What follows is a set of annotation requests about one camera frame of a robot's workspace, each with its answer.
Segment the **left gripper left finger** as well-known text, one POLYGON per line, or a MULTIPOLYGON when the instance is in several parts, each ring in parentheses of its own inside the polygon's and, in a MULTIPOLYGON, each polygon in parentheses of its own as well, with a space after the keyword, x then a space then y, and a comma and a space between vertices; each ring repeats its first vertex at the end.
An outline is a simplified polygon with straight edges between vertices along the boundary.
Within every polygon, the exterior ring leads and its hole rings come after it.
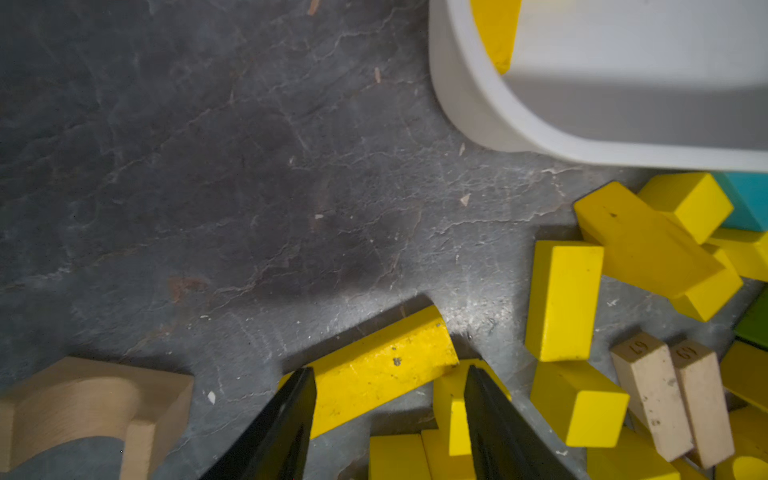
POLYGON ((312 368, 293 372, 205 479, 301 479, 317 388, 312 368))

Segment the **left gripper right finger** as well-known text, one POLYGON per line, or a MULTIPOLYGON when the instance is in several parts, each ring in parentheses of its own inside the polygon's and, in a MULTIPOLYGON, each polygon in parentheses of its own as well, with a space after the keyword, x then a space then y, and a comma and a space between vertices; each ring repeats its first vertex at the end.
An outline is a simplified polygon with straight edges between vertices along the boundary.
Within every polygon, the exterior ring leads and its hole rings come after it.
POLYGON ((464 390, 478 479, 573 479, 487 371, 468 370, 464 390))

